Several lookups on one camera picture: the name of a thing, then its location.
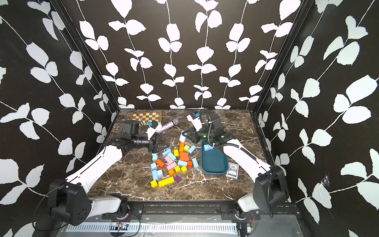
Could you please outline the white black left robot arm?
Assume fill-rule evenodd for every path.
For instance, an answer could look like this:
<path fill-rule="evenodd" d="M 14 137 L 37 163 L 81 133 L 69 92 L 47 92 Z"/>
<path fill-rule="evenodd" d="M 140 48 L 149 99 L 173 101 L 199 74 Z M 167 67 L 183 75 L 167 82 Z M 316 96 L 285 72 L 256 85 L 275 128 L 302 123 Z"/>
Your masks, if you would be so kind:
<path fill-rule="evenodd" d="M 56 179 L 49 186 L 48 215 L 77 226 L 89 217 L 113 214 L 118 220 L 129 214 L 127 200 L 120 197 L 89 198 L 88 192 L 107 170 L 133 149 L 147 148 L 156 154 L 169 148 L 169 144 L 156 137 L 127 135 L 113 139 L 89 163 L 65 179 Z"/>

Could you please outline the light blue cube top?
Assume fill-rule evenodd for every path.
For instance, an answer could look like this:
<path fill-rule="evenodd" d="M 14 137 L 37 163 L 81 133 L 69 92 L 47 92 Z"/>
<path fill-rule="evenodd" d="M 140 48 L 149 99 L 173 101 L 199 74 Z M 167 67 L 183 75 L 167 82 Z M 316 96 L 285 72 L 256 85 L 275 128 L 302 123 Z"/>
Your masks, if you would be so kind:
<path fill-rule="evenodd" d="M 210 151 L 213 149 L 213 147 L 208 144 L 203 145 L 203 148 L 204 148 L 204 151 Z"/>

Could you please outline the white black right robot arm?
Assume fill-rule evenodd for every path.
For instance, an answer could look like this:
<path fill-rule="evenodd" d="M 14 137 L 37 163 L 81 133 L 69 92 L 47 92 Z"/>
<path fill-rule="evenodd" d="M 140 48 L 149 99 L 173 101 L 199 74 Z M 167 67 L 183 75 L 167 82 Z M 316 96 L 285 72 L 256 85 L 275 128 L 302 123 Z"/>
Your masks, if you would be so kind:
<path fill-rule="evenodd" d="M 259 209 L 263 213 L 270 213 L 274 207 L 289 199 L 284 170 L 257 158 L 231 133 L 225 132 L 221 128 L 210 131 L 205 128 L 198 131 L 191 128 L 182 131 L 181 134 L 193 143 L 203 140 L 213 150 L 222 148 L 222 153 L 237 162 L 254 181 L 253 192 L 237 201 L 243 212 Z"/>

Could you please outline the light blue small cube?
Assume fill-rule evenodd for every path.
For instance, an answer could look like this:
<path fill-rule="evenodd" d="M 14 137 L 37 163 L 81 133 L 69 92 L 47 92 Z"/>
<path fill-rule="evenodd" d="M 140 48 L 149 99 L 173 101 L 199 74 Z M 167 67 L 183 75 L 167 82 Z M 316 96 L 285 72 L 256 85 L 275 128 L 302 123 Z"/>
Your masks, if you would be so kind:
<path fill-rule="evenodd" d="M 158 154 L 152 154 L 152 161 L 155 162 L 158 159 Z"/>

